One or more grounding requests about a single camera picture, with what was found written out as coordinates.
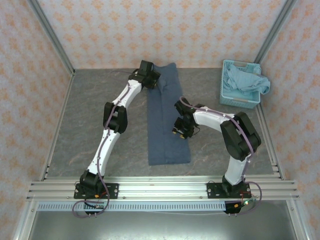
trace wallpaper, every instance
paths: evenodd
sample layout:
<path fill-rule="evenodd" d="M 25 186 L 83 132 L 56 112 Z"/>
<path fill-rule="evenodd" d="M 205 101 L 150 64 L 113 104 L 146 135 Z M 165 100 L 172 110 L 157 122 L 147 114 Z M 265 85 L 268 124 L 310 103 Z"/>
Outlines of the wallpaper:
<path fill-rule="evenodd" d="M 320 4 L 300 0 L 263 60 L 271 91 L 263 98 L 285 176 L 298 182 L 320 236 Z"/>
<path fill-rule="evenodd" d="M 285 0 L 40 0 L 75 69 L 253 62 Z"/>
<path fill-rule="evenodd" d="M 0 239 L 13 238 L 70 80 L 26 0 L 0 1 Z"/>

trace blue cloth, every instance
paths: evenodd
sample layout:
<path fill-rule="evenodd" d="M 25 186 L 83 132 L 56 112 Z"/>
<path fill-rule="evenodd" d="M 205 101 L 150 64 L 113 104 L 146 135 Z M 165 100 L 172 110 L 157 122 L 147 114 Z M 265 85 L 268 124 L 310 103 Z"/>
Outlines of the blue cloth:
<path fill-rule="evenodd" d="M 188 141 L 173 134 L 180 116 L 175 103 L 183 95 L 175 63 L 154 66 L 161 74 L 154 89 L 147 93 L 147 129 L 149 165 L 186 164 L 191 155 Z"/>
<path fill-rule="evenodd" d="M 244 95 L 258 91 L 261 94 L 267 94 L 270 90 L 268 78 L 260 75 L 259 66 L 253 69 L 253 73 L 239 70 L 236 66 L 230 65 L 224 70 L 223 87 L 227 92 L 240 90 Z"/>

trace gray floor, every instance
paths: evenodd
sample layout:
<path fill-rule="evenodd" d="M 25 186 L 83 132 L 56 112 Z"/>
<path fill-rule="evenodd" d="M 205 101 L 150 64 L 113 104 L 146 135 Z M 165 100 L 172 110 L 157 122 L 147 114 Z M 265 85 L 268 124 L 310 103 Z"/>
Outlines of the gray floor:
<path fill-rule="evenodd" d="M 97 218 L 79 219 L 71 212 L 41 211 L 29 240 L 44 239 L 295 240 L 296 236 L 286 202 L 263 201 L 255 211 L 237 217 L 208 212 L 107 211 Z"/>
<path fill-rule="evenodd" d="M 204 104 L 225 112 L 246 112 L 261 138 L 256 111 L 219 104 L 220 68 L 181 68 L 178 70 L 184 96 L 192 104 Z M 103 132 L 106 102 L 123 90 L 128 74 L 111 69 L 77 70 L 53 152 L 49 177 L 78 177 L 92 161 Z M 191 163 L 148 165 L 147 91 L 136 96 L 129 108 L 128 127 L 115 144 L 105 176 L 198 176 L 223 175 L 229 154 L 222 135 L 205 126 L 189 139 Z M 271 174 L 272 166 L 265 141 L 259 147 L 248 174 Z"/>

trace marble-patterned surface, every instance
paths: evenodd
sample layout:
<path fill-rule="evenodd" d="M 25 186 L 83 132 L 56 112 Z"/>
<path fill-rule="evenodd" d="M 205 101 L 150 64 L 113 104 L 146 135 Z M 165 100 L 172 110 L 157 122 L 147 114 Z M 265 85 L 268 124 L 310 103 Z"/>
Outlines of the marble-patterned surface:
<path fill-rule="evenodd" d="M 254 109 L 219 104 L 220 68 L 180 68 L 178 72 L 184 96 L 191 104 L 201 103 L 225 113 L 244 111 L 263 138 Z M 119 95 L 127 79 L 128 74 L 112 72 L 111 69 L 76 71 L 49 177 L 77 177 L 88 167 L 101 140 L 104 105 Z M 142 90 L 127 109 L 128 127 L 112 150 L 106 176 L 197 176 L 223 175 L 226 172 L 229 154 L 223 137 L 218 131 L 205 126 L 200 126 L 199 134 L 188 140 L 190 163 L 149 166 L 146 108 L 147 91 Z M 264 140 L 247 173 L 272 173 Z"/>

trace blue laundry basket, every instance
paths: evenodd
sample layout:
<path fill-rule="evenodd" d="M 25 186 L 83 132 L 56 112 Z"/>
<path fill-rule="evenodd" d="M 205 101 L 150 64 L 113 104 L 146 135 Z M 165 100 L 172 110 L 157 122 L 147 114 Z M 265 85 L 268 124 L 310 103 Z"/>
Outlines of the blue laundry basket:
<path fill-rule="evenodd" d="M 254 91 L 250 95 L 243 95 L 239 90 L 226 91 L 224 90 L 224 72 L 230 65 L 236 66 L 239 70 L 253 73 L 256 66 L 260 67 L 260 64 L 249 63 L 243 61 L 224 60 L 221 76 L 220 87 L 220 103 L 224 105 L 236 106 L 241 108 L 253 109 L 260 103 L 260 92 Z"/>

